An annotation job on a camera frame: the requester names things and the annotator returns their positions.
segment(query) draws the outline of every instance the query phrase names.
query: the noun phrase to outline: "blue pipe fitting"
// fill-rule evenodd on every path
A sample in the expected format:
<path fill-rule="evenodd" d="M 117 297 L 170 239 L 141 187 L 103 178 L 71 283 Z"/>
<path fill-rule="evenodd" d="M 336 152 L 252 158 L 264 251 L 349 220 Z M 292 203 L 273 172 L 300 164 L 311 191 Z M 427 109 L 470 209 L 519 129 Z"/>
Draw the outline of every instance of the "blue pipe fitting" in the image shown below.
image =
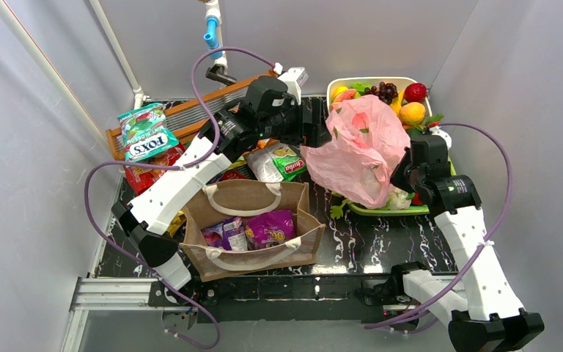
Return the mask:
<path fill-rule="evenodd" d="M 204 41 L 206 42 L 206 45 L 208 45 L 208 50 L 213 50 L 219 47 L 219 41 L 217 40 L 218 21 L 214 17 L 209 17 L 207 21 L 207 25 L 208 25 L 208 30 L 206 31 L 206 34 L 204 34 Z M 218 59 L 222 56 L 223 56 L 222 51 L 218 51 L 210 55 L 210 57 L 212 57 L 213 59 Z"/>

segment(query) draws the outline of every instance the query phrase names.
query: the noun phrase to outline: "white wall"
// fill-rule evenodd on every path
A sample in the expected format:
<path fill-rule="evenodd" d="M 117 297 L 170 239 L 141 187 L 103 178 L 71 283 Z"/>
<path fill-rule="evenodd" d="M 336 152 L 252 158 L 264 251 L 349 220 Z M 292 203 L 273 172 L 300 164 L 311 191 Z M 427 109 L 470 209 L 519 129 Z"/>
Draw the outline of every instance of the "white wall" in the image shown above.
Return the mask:
<path fill-rule="evenodd" d="M 477 0 L 220 0 L 225 45 L 251 49 L 285 67 L 304 66 L 306 93 L 354 76 L 409 76 L 430 85 Z M 206 52 L 205 6 L 195 0 L 102 0 L 145 92 L 192 97 L 195 59 Z M 229 53 L 237 78 L 267 70 Z M 199 71 L 203 92 L 218 88 Z"/>
<path fill-rule="evenodd" d="M 515 167 L 496 249 L 509 281 L 546 331 L 527 351 L 563 351 L 563 1 L 480 0 L 431 91 L 448 121 L 492 131 Z M 492 224 L 504 197 L 498 151 L 454 134 L 457 169 L 476 182 Z"/>
<path fill-rule="evenodd" d="M 109 125 L 132 93 L 85 4 L 41 2 L 12 7 Z M 0 351 L 59 350 L 76 277 L 99 243 L 83 209 L 84 177 L 107 158 L 0 19 Z M 116 180 L 113 169 L 93 181 L 101 224 Z"/>

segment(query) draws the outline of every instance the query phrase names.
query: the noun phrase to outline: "plastic tray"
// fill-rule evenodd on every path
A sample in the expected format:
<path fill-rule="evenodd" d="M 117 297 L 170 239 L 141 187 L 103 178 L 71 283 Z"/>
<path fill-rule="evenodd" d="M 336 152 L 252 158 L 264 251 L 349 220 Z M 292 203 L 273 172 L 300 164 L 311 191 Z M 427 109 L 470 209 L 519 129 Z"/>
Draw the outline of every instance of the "plastic tray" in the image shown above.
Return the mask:
<path fill-rule="evenodd" d="M 333 92 L 337 87 L 346 86 L 350 87 L 353 83 L 368 83 L 373 86 L 379 85 L 380 82 L 385 83 L 393 83 L 396 85 L 398 92 L 407 88 L 409 84 L 417 83 L 416 80 L 411 79 L 409 77 L 352 77 L 352 78 L 339 78 L 335 81 L 332 81 L 327 86 L 327 107 L 331 107 L 331 92 Z M 428 116 L 433 115 L 433 111 L 430 109 L 430 103 L 428 102 L 428 98 L 426 98 L 423 102 L 424 106 L 426 107 L 426 112 Z M 452 166 L 452 174 L 456 175 L 455 168 Z M 413 216 L 413 215 L 424 215 L 428 214 L 428 207 L 426 205 L 422 206 L 415 206 L 412 205 L 409 209 L 402 209 L 402 210 L 385 210 L 385 209 L 366 209 L 359 204 L 350 203 L 348 204 L 349 208 L 359 214 L 364 216 Z"/>
<path fill-rule="evenodd" d="M 454 164 L 452 164 L 452 160 L 450 160 L 450 172 L 452 175 L 456 175 L 456 170 Z M 378 209 L 366 209 L 359 204 L 356 203 L 349 203 L 349 209 L 351 209 L 354 213 L 363 216 L 413 216 L 413 215 L 426 215 L 429 213 L 428 207 L 426 205 L 412 205 L 409 209 L 400 209 L 400 210 L 385 210 L 382 208 Z"/>

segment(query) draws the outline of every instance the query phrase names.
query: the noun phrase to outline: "plastic bag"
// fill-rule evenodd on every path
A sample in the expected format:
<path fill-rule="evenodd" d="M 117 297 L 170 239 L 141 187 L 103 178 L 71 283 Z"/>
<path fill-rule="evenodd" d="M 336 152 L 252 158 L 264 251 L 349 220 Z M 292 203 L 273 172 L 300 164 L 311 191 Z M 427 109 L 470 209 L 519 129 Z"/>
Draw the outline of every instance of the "plastic bag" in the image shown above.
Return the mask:
<path fill-rule="evenodd" d="M 391 108 L 374 95 L 344 100 L 326 121 L 331 142 L 301 147 L 317 184 L 366 208 L 381 208 L 390 192 L 389 178 L 410 139 Z"/>

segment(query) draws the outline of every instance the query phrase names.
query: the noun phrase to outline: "black marble tabletop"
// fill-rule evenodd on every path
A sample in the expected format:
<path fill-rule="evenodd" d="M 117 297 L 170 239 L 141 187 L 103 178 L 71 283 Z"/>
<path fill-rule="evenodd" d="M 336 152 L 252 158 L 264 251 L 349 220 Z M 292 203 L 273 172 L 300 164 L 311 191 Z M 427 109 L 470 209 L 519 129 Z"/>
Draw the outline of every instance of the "black marble tabletop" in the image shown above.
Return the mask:
<path fill-rule="evenodd" d="M 446 239 L 428 215 L 360 216 L 345 208 L 342 218 L 333 219 L 329 212 L 332 205 L 338 205 L 342 201 L 340 198 L 314 184 L 307 172 L 297 176 L 293 182 L 309 184 L 310 211 L 325 224 L 317 263 L 249 275 L 386 274 L 393 265 L 416 260 L 423 262 L 432 272 L 457 270 Z M 119 201 L 129 202 L 134 197 L 133 190 L 125 180 L 122 180 L 120 187 Z M 124 232 L 119 226 L 115 226 L 115 219 L 111 222 L 110 235 L 124 249 L 136 253 Z M 178 232 L 176 236 L 180 239 L 183 232 Z M 190 266 L 188 258 L 183 253 L 181 255 L 187 266 Z M 124 258 L 111 246 L 107 246 L 92 275 L 146 277 L 150 274 L 134 261 Z"/>

